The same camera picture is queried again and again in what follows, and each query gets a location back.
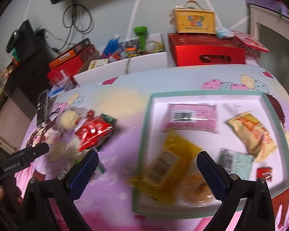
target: small red candy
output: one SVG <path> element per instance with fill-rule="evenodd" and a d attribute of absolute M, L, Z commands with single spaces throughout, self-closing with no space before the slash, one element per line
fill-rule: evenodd
<path fill-rule="evenodd" d="M 81 140 L 78 151 L 98 146 L 112 131 L 113 126 L 105 122 L 102 116 L 87 119 L 75 132 Z"/>
<path fill-rule="evenodd" d="M 272 181 L 272 169 L 271 167 L 259 167 L 257 168 L 257 179 L 264 177 L 267 181 Z"/>

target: green toy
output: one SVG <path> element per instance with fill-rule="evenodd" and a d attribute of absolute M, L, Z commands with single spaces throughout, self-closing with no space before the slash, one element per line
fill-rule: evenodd
<path fill-rule="evenodd" d="M 145 39 L 147 37 L 147 27 L 146 26 L 135 27 L 134 32 L 139 37 L 141 50 L 145 51 Z"/>

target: pink snack package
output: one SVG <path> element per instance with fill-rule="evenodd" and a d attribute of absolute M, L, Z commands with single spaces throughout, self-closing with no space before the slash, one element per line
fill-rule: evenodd
<path fill-rule="evenodd" d="M 170 129 L 202 130 L 217 133 L 216 105 L 168 104 L 162 131 Z"/>

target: blue gripper pad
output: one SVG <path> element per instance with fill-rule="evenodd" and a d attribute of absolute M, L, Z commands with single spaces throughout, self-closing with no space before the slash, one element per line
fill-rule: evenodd
<path fill-rule="evenodd" d="M 221 166 L 217 165 L 206 151 L 202 151 L 197 155 L 197 166 L 214 197 L 223 202 L 227 197 L 228 179 L 227 177 L 225 178 L 224 173 L 221 174 L 224 180 L 221 178 L 219 168 Z"/>
<path fill-rule="evenodd" d="M 67 173 L 65 185 L 69 189 L 71 200 L 77 200 L 81 197 L 98 164 L 99 156 L 91 149 L 81 162 L 75 164 Z"/>

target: barcode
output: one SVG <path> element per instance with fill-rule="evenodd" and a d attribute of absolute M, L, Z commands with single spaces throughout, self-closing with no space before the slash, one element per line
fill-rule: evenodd
<path fill-rule="evenodd" d="M 228 174 L 232 171 L 232 160 L 233 156 L 229 152 L 224 154 L 223 168 L 226 170 Z"/>
<path fill-rule="evenodd" d="M 154 186 L 160 186 L 171 168 L 179 160 L 178 156 L 169 151 L 163 151 L 155 160 L 155 164 L 145 176 L 145 180 Z"/>
<path fill-rule="evenodd" d="M 174 112 L 172 120 L 174 122 L 191 122 L 193 120 L 192 112 L 190 111 Z"/>

